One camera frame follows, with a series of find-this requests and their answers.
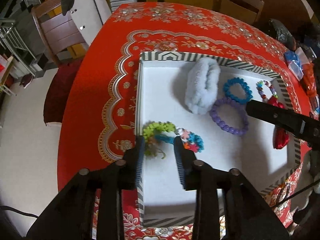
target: red velvet bow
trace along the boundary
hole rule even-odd
[[[272,96],[268,100],[268,104],[273,105],[273,106],[277,106],[280,108],[285,108],[284,105],[282,103],[280,103],[278,101],[278,99],[275,98],[274,96]],[[273,148],[279,150],[288,144],[289,134],[281,127],[276,126],[275,129],[276,129],[276,131],[275,131]]]

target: red tablecloth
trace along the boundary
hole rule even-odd
[[[104,168],[133,146],[139,54],[148,50],[205,53],[271,69],[287,83],[294,110],[309,115],[309,100],[284,62],[286,48],[263,32],[226,15],[192,6],[122,5],[100,30],[73,83],[60,135],[59,190],[79,169]],[[302,157],[307,150],[306,143],[301,143]],[[288,179],[290,192],[299,175],[300,169]],[[284,193],[278,188],[265,197],[266,201],[275,203],[280,191]],[[135,194],[124,195],[128,239],[191,239],[191,225],[141,231],[136,199]],[[284,225],[291,222],[288,205],[275,212]]]

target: blue beaded bracelet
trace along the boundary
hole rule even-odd
[[[231,94],[230,86],[232,86],[236,83],[240,84],[242,89],[246,93],[247,96],[245,99],[241,99],[241,98],[236,97],[235,95]],[[248,84],[246,82],[244,82],[243,78],[237,77],[237,78],[228,79],[228,81],[223,85],[223,91],[224,91],[227,98],[231,98],[232,100],[238,102],[241,105],[245,105],[247,102],[249,102],[253,98],[252,91],[250,90],[250,87],[248,86]]]

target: white jacket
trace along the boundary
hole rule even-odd
[[[74,0],[70,12],[74,23],[89,46],[111,15],[106,0]]]

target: metal bolt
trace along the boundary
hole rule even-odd
[[[201,167],[201,166],[204,164],[204,162],[201,161],[201,160],[194,160],[194,161],[193,161],[193,164],[194,164],[195,166]]]
[[[116,165],[118,165],[118,166],[120,166],[120,167],[125,166],[126,163],[127,163],[127,162],[126,162],[125,160],[122,160],[122,159],[116,161]]]
[[[313,136],[319,137],[319,129],[314,128],[314,130],[313,130]]]
[[[83,168],[83,169],[79,170],[79,174],[80,174],[81,176],[85,176],[85,175],[87,175],[88,173],[89,173],[89,169],[87,169],[87,168]]]
[[[236,168],[231,169],[230,172],[232,175],[235,175],[235,176],[240,175],[240,171]]]

